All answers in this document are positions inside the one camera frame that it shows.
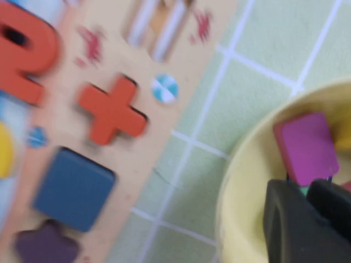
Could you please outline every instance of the green tiled floor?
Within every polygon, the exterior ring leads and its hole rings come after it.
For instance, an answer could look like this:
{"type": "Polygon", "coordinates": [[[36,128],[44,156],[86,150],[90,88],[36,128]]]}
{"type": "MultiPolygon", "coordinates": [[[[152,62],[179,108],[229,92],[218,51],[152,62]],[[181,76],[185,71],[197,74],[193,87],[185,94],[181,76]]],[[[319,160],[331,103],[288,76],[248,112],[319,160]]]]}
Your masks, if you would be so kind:
{"type": "Polygon", "coordinates": [[[231,149],[297,91],[351,74],[350,14],[351,0],[241,0],[108,263],[217,262],[231,149]]]}

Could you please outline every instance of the yellow bowl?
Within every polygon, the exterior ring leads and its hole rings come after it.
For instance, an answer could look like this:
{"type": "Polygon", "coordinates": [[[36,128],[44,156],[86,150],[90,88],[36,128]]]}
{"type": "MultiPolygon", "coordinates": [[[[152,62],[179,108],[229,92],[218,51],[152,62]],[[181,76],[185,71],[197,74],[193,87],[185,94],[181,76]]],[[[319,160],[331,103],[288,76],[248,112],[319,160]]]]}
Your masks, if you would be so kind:
{"type": "MultiPolygon", "coordinates": [[[[304,94],[262,120],[233,152],[217,203],[216,236],[222,263],[267,263],[263,208],[267,182],[286,179],[273,124],[304,112],[324,112],[330,127],[351,108],[351,80],[304,94]]],[[[333,182],[351,180],[351,155],[339,152],[333,182]]]]}

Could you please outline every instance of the pink block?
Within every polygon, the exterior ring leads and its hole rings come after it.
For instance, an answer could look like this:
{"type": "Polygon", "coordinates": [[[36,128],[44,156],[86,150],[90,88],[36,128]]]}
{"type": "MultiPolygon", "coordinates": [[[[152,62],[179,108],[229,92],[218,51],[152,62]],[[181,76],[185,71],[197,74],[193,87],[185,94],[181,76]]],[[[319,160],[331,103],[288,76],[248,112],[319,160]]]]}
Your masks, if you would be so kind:
{"type": "Polygon", "coordinates": [[[328,179],[339,171],[323,113],[278,123],[274,133],[290,179],[300,186],[309,186],[315,179],[328,179]]]}
{"type": "Polygon", "coordinates": [[[351,181],[347,182],[346,184],[343,184],[342,187],[351,192],[351,181]]]}

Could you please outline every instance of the orange number 2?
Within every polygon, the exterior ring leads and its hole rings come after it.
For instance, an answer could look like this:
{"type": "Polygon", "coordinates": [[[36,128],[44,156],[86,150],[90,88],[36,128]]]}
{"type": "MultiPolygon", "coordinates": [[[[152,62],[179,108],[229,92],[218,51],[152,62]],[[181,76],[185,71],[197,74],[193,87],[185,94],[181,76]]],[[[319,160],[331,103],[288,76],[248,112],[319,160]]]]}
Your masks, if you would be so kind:
{"type": "Polygon", "coordinates": [[[1,90],[37,105],[44,88],[29,75],[48,71],[59,52],[59,36],[49,24],[16,5],[0,3],[1,90]]]}

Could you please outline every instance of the red paint mark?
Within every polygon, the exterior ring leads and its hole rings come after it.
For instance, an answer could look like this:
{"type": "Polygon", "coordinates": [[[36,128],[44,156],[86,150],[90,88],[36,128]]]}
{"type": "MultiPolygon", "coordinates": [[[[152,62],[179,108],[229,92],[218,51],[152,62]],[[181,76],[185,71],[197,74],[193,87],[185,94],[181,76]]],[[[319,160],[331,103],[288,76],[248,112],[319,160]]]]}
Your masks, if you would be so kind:
{"type": "Polygon", "coordinates": [[[195,44],[198,39],[201,40],[202,43],[207,42],[208,38],[210,37],[212,13],[209,11],[205,11],[204,13],[194,11],[194,16],[198,29],[196,36],[190,36],[190,43],[195,44]]]}
{"type": "Polygon", "coordinates": [[[80,68],[85,68],[87,66],[87,63],[84,60],[82,60],[81,58],[76,58],[75,64],[80,68]]]}
{"type": "Polygon", "coordinates": [[[83,263],[90,263],[90,257],[88,256],[83,257],[83,263]]]}
{"type": "MultiPolygon", "coordinates": [[[[93,31],[90,31],[87,28],[80,26],[77,30],[86,43],[86,52],[85,52],[86,59],[93,65],[96,65],[96,63],[101,63],[102,61],[101,40],[105,38],[105,35],[103,34],[103,29],[98,26],[93,31]]],[[[82,61],[83,61],[82,59],[80,59],[80,61],[76,59],[76,64],[80,67],[84,67],[84,64],[82,63],[82,61]]]]}

